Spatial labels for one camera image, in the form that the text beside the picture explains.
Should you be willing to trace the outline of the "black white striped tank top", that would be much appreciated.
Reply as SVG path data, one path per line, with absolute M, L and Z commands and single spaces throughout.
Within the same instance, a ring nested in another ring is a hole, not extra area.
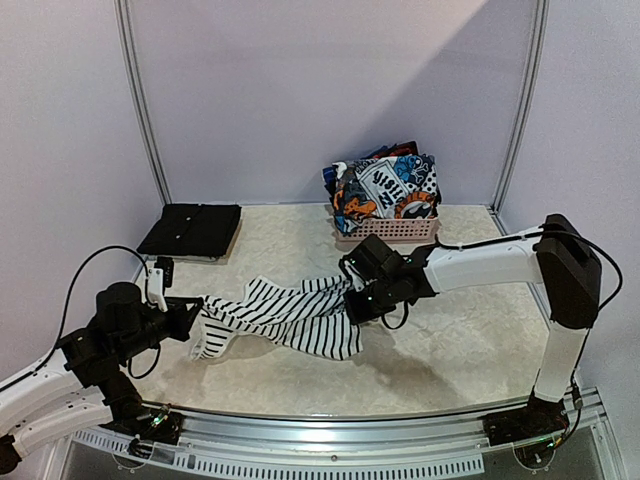
M 363 350 L 362 332 L 350 323 L 343 295 L 351 282 L 342 275 L 304 280 L 285 288 L 258 276 L 241 301 L 208 295 L 197 317 L 194 360 L 221 357 L 232 340 L 257 336 L 307 355 L 344 361 Z

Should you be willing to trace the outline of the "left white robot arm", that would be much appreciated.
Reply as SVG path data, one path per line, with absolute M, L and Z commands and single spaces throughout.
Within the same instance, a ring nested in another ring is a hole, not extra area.
M 137 355 L 185 342 L 204 305 L 200 297 L 143 302 L 140 288 L 118 282 L 96 296 L 84 328 L 1 385 L 1 472 L 8 474 L 41 446 L 101 426 L 135 442 L 177 444 L 183 415 L 150 408 L 126 370 Z

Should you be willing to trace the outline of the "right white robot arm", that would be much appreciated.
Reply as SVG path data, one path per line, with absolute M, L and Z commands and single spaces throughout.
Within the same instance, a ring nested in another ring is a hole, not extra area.
M 486 285 L 539 284 L 546 292 L 551 327 L 532 389 L 517 427 L 537 436 L 556 417 L 589 331 L 601 309 L 602 264 L 595 247 L 566 217 L 511 236 L 473 244 L 420 246 L 402 255 L 371 234 L 339 262 L 352 281 L 345 308 L 354 325 L 391 313 L 398 305 Z

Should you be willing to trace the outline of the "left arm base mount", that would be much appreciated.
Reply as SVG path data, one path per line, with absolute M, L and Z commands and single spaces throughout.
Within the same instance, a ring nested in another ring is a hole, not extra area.
M 158 444 L 176 446 L 181 437 L 185 416 L 169 405 L 160 408 L 144 408 L 129 419 L 114 420 L 101 428 L 127 435 L 131 438 L 126 452 L 129 456 L 150 459 Z

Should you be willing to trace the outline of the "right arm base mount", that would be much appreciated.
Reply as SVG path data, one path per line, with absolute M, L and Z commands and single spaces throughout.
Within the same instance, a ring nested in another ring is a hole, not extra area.
M 552 403 L 533 394 L 525 406 L 490 413 L 481 418 L 491 447 L 510 444 L 517 462 L 525 469 L 547 469 L 556 451 L 575 433 L 582 416 L 583 399 L 572 385 L 571 401 L 576 411 L 573 422 L 563 400 Z

